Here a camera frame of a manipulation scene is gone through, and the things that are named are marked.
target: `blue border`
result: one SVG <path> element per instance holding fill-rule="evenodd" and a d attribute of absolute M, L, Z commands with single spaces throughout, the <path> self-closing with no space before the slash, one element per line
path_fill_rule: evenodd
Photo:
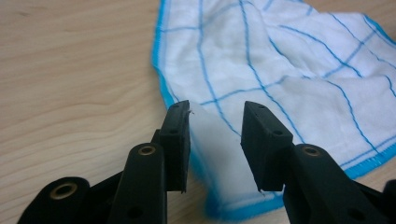
<path fill-rule="evenodd" d="M 158 8 L 158 20 L 157 26 L 155 28 L 155 36 L 154 36 L 154 43 L 153 43 L 153 50 L 151 54 L 151 61 L 152 65 L 154 66 L 155 70 L 157 71 L 160 79 L 160 91 L 163 96 L 163 102 L 165 103 L 166 108 L 169 108 L 172 104 L 175 103 L 171 93 L 169 92 L 168 88 L 166 87 L 166 81 L 163 76 L 163 72 L 160 68 L 160 49 L 161 49 L 161 37 L 162 37 L 162 26 L 163 26 L 163 18 L 165 12 L 165 5 L 166 0 L 161 0 L 160 6 Z"/>
<path fill-rule="evenodd" d="M 164 24 L 165 9 L 166 9 L 166 0 L 161 0 L 158 11 L 159 16 L 157 20 L 157 26 L 155 28 L 155 37 L 153 42 L 151 60 L 159 76 L 160 91 L 163 96 L 163 101 L 165 103 L 165 106 L 168 108 L 170 105 L 174 104 L 175 101 L 166 86 L 166 80 L 160 68 L 161 59 L 159 54 L 162 47 L 161 45 L 161 39 L 163 34 L 162 26 Z M 373 21 L 366 15 L 364 16 L 364 18 L 368 22 L 370 22 L 373 26 L 375 26 L 378 32 L 382 36 L 384 36 L 390 43 L 396 45 L 396 42 L 392 40 L 385 33 L 385 31 L 377 22 Z M 371 157 L 365 161 L 362 161 L 346 169 L 345 172 L 351 178 L 358 178 L 360 176 L 367 175 L 368 173 L 372 172 L 374 169 L 390 161 L 395 156 L 396 156 L 396 143 L 388 147 L 383 152 L 376 154 L 374 157 Z M 205 181 L 205 177 L 208 176 L 208 174 L 205 172 L 205 168 L 200 162 L 198 155 L 195 155 L 193 151 L 191 151 L 191 167 L 196 177 L 200 178 L 202 181 Z M 208 190 L 208 195 L 205 202 L 205 212 L 209 217 L 220 218 L 223 220 L 230 220 L 230 221 L 242 221 L 252 217 L 256 217 L 266 212 L 273 211 L 283 206 L 282 196 L 275 195 L 275 198 L 270 201 L 254 203 L 234 210 L 227 210 L 227 211 L 219 210 L 220 204 L 216 197 L 217 190 L 218 189 L 216 188 Z"/>
<path fill-rule="evenodd" d="M 382 35 L 384 36 L 390 43 L 392 43 L 393 45 L 396 45 L 396 42 L 390 38 L 390 36 L 388 36 L 388 34 L 384 31 L 384 29 L 382 29 L 382 27 L 378 24 L 378 22 L 374 21 L 373 19 L 371 19 L 369 16 L 364 15 L 364 19 L 366 19 L 368 22 L 370 22 L 373 26 L 375 26 L 376 30 Z"/>

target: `crumpled cloth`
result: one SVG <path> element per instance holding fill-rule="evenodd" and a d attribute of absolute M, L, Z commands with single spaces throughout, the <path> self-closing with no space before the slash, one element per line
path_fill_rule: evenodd
<path fill-rule="evenodd" d="M 283 205 L 281 192 L 257 191 L 240 147 L 245 101 L 351 178 L 396 154 L 396 44 L 365 15 L 288 0 L 162 0 L 152 56 L 166 106 L 191 102 L 191 166 L 210 217 Z"/>

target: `black plastic part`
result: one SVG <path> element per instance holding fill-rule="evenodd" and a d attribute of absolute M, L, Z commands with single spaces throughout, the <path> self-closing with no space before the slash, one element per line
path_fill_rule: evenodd
<path fill-rule="evenodd" d="M 366 196 L 367 200 L 378 210 L 382 210 L 382 203 L 381 203 L 381 197 L 382 193 L 375 190 L 371 189 L 357 181 L 352 181 L 358 188 L 359 190 Z"/>
<path fill-rule="evenodd" d="M 90 185 L 80 177 L 64 177 L 44 187 L 18 223 L 76 223 Z"/>
<path fill-rule="evenodd" d="M 168 191 L 186 191 L 190 157 L 189 114 L 188 101 L 171 105 L 159 133 L 160 145 L 164 149 Z"/>
<path fill-rule="evenodd" d="M 166 223 L 163 148 L 134 147 L 128 156 L 107 223 Z"/>
<path fill-rule="evenodd" d="M 324 149 L 298 145 L 289 161 L 295 176 L 285 187 L 289 217 L 296 217 L 302 204 L 309 204 L 307 217 L 291 223 L 388 223 Z"/>
<path fill-rule="evenodd" d="M 264 105 L 245 102 L 241 145 L 257 188 L 281 191 L 293 135 Z"/>
<path fill-rule="evenodd" d="M 121 176 L 122 172 L 90 188 L 76 223 L 102 224 L 107 222 Z"/>
<path fill-rule="evenodd" d="M 382 210 L 389 217 L 390 223 L 396 223 L 396 179 L 390 180 L 381 195 Z"/>

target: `wood grain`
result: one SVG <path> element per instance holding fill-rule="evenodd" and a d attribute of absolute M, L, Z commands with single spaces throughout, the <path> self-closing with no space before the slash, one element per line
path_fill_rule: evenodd
<path fill-rule="evenodd" d="M 319 10 L 361 11 L 396 38 L 395 1 L 309 0 Z M 49 182 L 92 185 L 120 171 L 150 140 L 165 109 L 150 64 L 156 1 L 0 2 L 0 222 L 16 223 Z M 376 189 L 396 160 L 361 179 Z M 204 214 L 205 189 L 169 194 L 169 223 L 220 223 Z M 283 210 L 247 223 L 287 223 Z"/>

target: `blue stripe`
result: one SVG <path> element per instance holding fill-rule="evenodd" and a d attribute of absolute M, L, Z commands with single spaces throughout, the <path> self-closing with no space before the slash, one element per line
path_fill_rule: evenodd
<path fill-rule="evenodd" d="M 392 86 L 392 82 L 390 81 L 390 78 L 388 76 L 385 76 L 385 78 L 388 80 L 389 82 L 389 89 L 392 91 L 393 96 L 396 97 L 396 92 L 393 90 L 393 86 Z"/>
<path fill-rule="evenodd" d="M 359 131 L 359 133 L 361 134 L 361 137 L 364 139 L 364 141 L 365 141 L 367 144 L 370 145 L 370 147 L 372 148 L 372 150 L 374 150 L 374 151 L 376 151 L 376 152 L 378 153 L 378 151 L 375 149 L 374 145 L 373 145 L 373 144 L 370 142 L 370 140 L 364 135 L 363 131 L 361 130 L 361 127 L 360 127 L 359 123 L 356 121 L 356 118 L 355 118 L 355 114 L 354 114 L 354 112 L 353 112 L 352 105 L 350 104 L 350 101 L 349 101 L 349 99 L 347 98 L 347 95 L 346 95 L 346 93 L 344 92 L 344 90 L 343 90 L 340 86 L 338 86 L 337 84 L 334 84 L 334 83 L 332 83 L 332 82 L 330 82 L 330 81 L 327 81 L 327 82 L 330 83 L 331 85 L 333 85 L 334 87 L 336 87 L 338 90 L 340 90 L 341 93 L 343 93 L 343 96 L 344 96 L 344 98 L 346 99 L 347 105 L 348 105 L 348 107 L 349 107 L 349 113 L 350 113 L 350 115 L 352 116 L 353 122 L 355 123 L 355 127 L 358 129 L 358 131 Z"/>
<path fill-rule="evenodd" d="M 305 15 L 306 15 L 306 16 L 311 15 L 313 9 L 314 9 L 313 7 L 309 6 L 309 8 L 308 8 L 308 10 L 306 11 Z"/>
<path fill-rule="evenodd" d="M 289 63 L 292 64 L 292 63 L 291 63 L 291 60 L 290 60 L 284 53 L 282 53 L 282 52 L 280 51 L 280 49 L 277 47 L 277 45 L 276 45 L 275 42 L 271 39 L 271 37 L 268 37 L 268 38 L 269 38 L 269 40 L 270 40 L 271 45 L 272 45 L 272 46 L 274 47 L 274 49 L 276 50 L 276 52 L 277 52 L 278 54 L 280 54 L 281 56 L 283 56 L 284 58 L 286 58 L 286 59 L 289 61 Z M 310 77 L 308 77 L 308 76 L 306 76 L 306 75 L 304 75 L 304 74 L 302 74 L 302 76 L 305 77 L 305 78 L 311 79 Z M 283 81 L 284 78 L 285 78 L 285 77 L 282 77 L 278 82 L 280 83 L 281 81 Z"/>
<path fill-rule="evenodd" d="M 338 23 L 340 23 L 342 26 L 344 26 L 344 28 L 346 28 L 346 30 L 353 36 L 353 38 L 355 38 L 356 40 L 358 40 L 359 42 L 361 42 L 350 30 L 349 28 L 347 28 L 347 26 L 345 24 L 343 24 L 337 17 L 335 17 L 332 13 L 330 13 L 330 15 L 336 20 L 338 21 Z M 396 69 L 396 66 L 393 65 L 392 63 L 381 59 L 378 57 L 378 55 L 376 55 L 375 53 L 373 53 L 369 48 L 367 48 L 367 50 L 369 50 L 369 52 L 376 57 L 376 59 L 381 62 L 381 63 L 387 63 L 388 65 L 390 65 L 391 67 L 393 67 L 394 69 Z"/>
<path fill-rule="evenodd" d="M 271 87 L 274 87 L 274 86 L 276 86 L 276 85 L 280 85 L 280 84 L 282 84 L 287 78 L 288 78 L 288 76 L 283 76 L 280 80 L 278 80 L 278 81 L 276 81 L 276 82 L 270 83 L 270 84 L 268 84 L 268 85 L 264 85 L 264 88 L 268 90 L 268 89 L 271 88 Z M 306 77 L 306 76 L 303 76 L 303 77 L 301 77 L 301 78 L 311 79 L 310 77 Z M 219 101 L 222 101 L 222 100 L 225 100 L 225 99 L 227 99 L 228 97 L 231 97 L 231 96 L 233 96 L 233 95 L 236 95 L 237 93 L 240 93 L 240 92 L 250 92 L 250 91 L 262 91 L 262 87 L 251 88 L 251 89 L 247 89 L 247 90 L 236 90 L 236 91 L 231 91 L 231 92 L 229 92 L 229 93 L 226 93 L 226 94 L 220 96 L 220 97 L 218 98 L 218 102 L 219 102 Z M 209 104 L 213 104 L 213 103 L 215 103 L 215 101 L 214 101 L 214 100 L 210 100 L 210 101 L 202 102 L 202 103 L 200 103 L 200 105 L 209 105 Z"/>
<path fill-rule="evenodd" d="M 368 41 L 371 37 L 373 37 L 373 35 L 375 35 L 375 32 L 370 33 L 366 38 L 364 38 L 363 41 L 360 41 L 358 47 L 357 47 L 355 50 L 353 50 L 353 52 L 349 55 L 349 57 L 346 58 L 345 63 L 349 63 L 350 60 L 352 60 L 352 59 L 355 57 L 355 55 L 361 50 L 361 47 L 364 45 L 364 43 L 365 43 L 366 41 Z M 344 66 L 343 64 L 341 64 L 341 65 L 338 66 L 337 68 L 335 68 L 335 69 L 333 69 L 332 71 L 326 73 L 326 74 L 324 75 L 324 77 L 329 77 L 329 76 L 331 76 L 332 74 L 338 72 L 339 70 L 341 70 L 341 69 L 344 68 L 344 67 L 345 67 L 345 66 Z"/>
<path fill-rule="evenodd" d="M 224 120 L 224 122 L 227 124 L 227 126 L 236 134 L 238 134 L 239 136 L 241 135 L 240 133 L 238 133 L 235 128 L 231 125 L 231 123 L 224 117 L 224 113 L 222 112 L 221 107 L 219 106 L 219 102 L 218 99 L 216 97 L 215 91 L 213 90 L 212 84 L 209 81 L 209 75 L 207 73 L 207 69 L 206 69 L 206 63 L 205 63 L 205 57 L 204 57 L 204 53 L 202 52 L 202 45 L 203 45 L 203 41 L 204 41 L 204 29 L 203 29 L 203 3 L 204 0 L 200 0 L 199 1 L 199 39 L 198 39 L 198 44 L 197 44 L 197 50 L 198 50 L 198 54 L 199 54 L 199 59 L 200 59 L 200 63 L 201 63 L 201 68 L 202 68 L 202 72 L 204 74 L 204 79 L 205 79 L 205 83 L 206 86 L 208 87 L 210 94 L 212 96 L 212 99 L 215 102 L 216 105 L 216 109 L 219 112 L 220 117 Z"/>
<path fill-rule="evenodd" d="M 262 85 L 262 81 L 260 80 L 259 75 L 258 75 L 256 69 L 254 68 L 254 66 L 253 66 L 253 64 L 252 64 L 252 62 L 250 60 L 250 42 L 249 42 L 248 18 L 247 18 L 247 15 L 246 15 L 246 11 L 245 11 L 244 5 L 242 4 L 241 0 L 239 0 L 239 6 L 241 7 L 241 10 L 242 10 L 242 16 L 243 16 L 244 25 L 245 25 L 245 45 L 246 45 L 247 65 L 249 66 L 249 68 L 253 72 L 254 77 L 259 82 L 262 90 L 265 92 L 265 94 L 268 96 L 268 98 L 280 108 L 282 113 L 286 116 L 287 120 L 289 121 L 291 127 L 293 128 L 293 130 L 296 132 L 296 134 L 300 138 L 301 142 L 304 143 L 303 137 L 300 135 L 300 132 L 295 127 L 294 122 L 291 120 L 289 114 L 285 111 L 285 108 L 283 108 L 283 106 L 278 101 L 276 101 L 274 99 L 274 97 L 267 91 L 267 89 L 265 89 L 264 85 Z"/>
<path fill-rule="evenodd" d="M 312 40 L 318 42 L 319 44 L 323 45 L 323 47 L 325 47 L 325 48 L 327 49 L 327 51 L 330 52 L 330 54 L 334 57 L 335 60 L 337 60 L 340 64 L 343 64 L 344 66 L 346 66 L 346 67 L 352 69 L 352 70 L 358 75 L 358 77 L 361 77 L 361 73 L 360 73 L 358 70 L 356 70 L 356 68 L 350 66 L 350 65 L 347 64 L 347 63 L 344 63 L 340 58 L 338 58 L 337 55 L 335 55 L 334 52 L 332 52 L 332 50 L 331 50 L 323 41 L 317 39 L 316 37 L 314 37 L 314 36 L 312 36 L 312 35 L 309 35 L 309 34 L 307 34 L 307 33 L 304 33 L 304 32 L 302 32 L 302 31 L 299 31 L 299 30 L 297 30 L 297 29 L 291 28 L 291 27 L 289 27 L 289 26 L 280 25 L 279 27 L 284 28 L 284 29 L 291 30 L 291 31 L 296 32 L 296 33 L 298 33 L 298 34 L 300 34 L 300 35 L 307 36 L 307 37 L 309 37 L 310 39 L 312 39 Z"/>
<path fill-rule="evenodd" d="M 395 139 L 396 139 L 396 135 L 393 135 L 392 137 L 386 139 L 385 141 L 383 141 L 382 143 L 380 143 L 378 146 L 376 146 L 376 148 L 380 148 L 380 147 L 384 146 L 386 143 L 388 143 L 388 142 L 390 142 L 390 141 L 392 141 L 392 140 L 395 140 Z M 361 153 L 361 154 L 358 155 L 357 157 L 355 157 L 355 158 L 353 158 L 353 159 L 351 159 L 351 160 L 349 160 L 349 161 L 346 161 L 346 162 L 342 163 L 340 166 L 343 167 L 343 166 L 346 166 L 346 165 L 352 163 L 353 161 L 357 161 L 358 159 L 360 159 L 361 157 L 363 157 L 363 156 L 365 156 L 365 155 L 371 153 L 372 151 L 373 151 L 372 148 L 369 149 L 369 150 L 366 150 L 365 152 Z"/>
<path fill-rule="evenodd" d="M 270 8 L 270 6 L 274 3 L 274 0 L 268 0 L 267 4 L 265 4 L 265 6 L 262 8 L 263 11 L 268 10 L 268 8 Z"/>
<path fill-rule="evenodd" d="M 198 27 L 194 27 L 194 26 L 179 26 L 176 28 L 171 28 L 171 29 L 164 29 L 161 30 L 164 33 L 172 33 L 172 32 L 177 32 L 177 31 L 185 31 L 185 30 L 192 30 L 192 31 L 196 31 L 198 30 Z"/>
<path fill-rule="evenodd" d="M 251 3 L 249 1 L 243 1 L 243 4 L 251 4 Z M 225 7 L 222 7 L 219 11 L 213 13 L 213 15 L 211 17 L 209 17 L 209 19 L 207 19 L 207 21 L 203 22 L 202 26 L 205 27 L 205 26 L 209 25 L 215 19 L 217 19 L 219 16 L 221 16 L 222 14 L 224 14 L 226 11 L 228 11 L 229 9 L 231 9 L 233 7 L 239 7 L 239 3 L 232 3 Z M 195 26 L 179 26 L 179 27 L 174 27 L 174 28 L 170 28 L 170 29 L 163 29 L 162 32 L 171 33 L 171 32 L 178 32 L 178 31 L 185 31 L 185 30 L 196 31 L 199 29 L 200 29 L 199 27 L 195 27 Z"/>
<path fill-rule="evenodd" d="M 228 97 L 231 97 L 233 95 L 236 95 L 237 93 L 240 93 L 240 92 L 261 91 L 261 90 L 262 90 L 262 88 L 259 87 L 259 88 L 252 88 L 252 89 L 248 89 L 248 90 L 231 91 L 231 92 L 229 92 L 227 94 L 224 94 L 224 95 L 220 96 L 218 98 L 218 102 L 222 101 L 224 99 L 227 99 Z M 213 104 L 213 103 L 215 103 L 215 101 L 214 100 L 210 100 L 210 101 L 205 101 L 203 103 L 200 103 L 200 105 L 209 105 L 209 104 Z"/>

